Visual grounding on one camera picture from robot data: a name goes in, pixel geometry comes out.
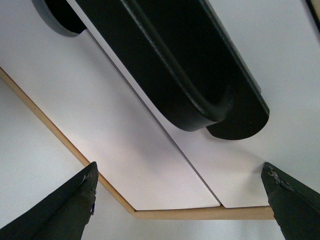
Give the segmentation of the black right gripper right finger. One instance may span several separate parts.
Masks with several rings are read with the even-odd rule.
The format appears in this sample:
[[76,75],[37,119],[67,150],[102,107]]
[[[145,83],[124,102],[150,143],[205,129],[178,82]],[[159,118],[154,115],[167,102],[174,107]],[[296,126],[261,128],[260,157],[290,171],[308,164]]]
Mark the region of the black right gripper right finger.
[[286,240],[320,238],[320,194],[269,162],[261,179],[273,216]]

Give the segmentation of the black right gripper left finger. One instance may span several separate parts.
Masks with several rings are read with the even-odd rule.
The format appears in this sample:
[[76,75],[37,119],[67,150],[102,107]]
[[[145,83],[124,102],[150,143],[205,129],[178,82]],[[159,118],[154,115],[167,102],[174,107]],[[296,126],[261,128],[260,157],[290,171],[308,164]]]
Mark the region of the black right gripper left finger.
[[2,240],[80,240],[95,211],[96,162],[0,230]]

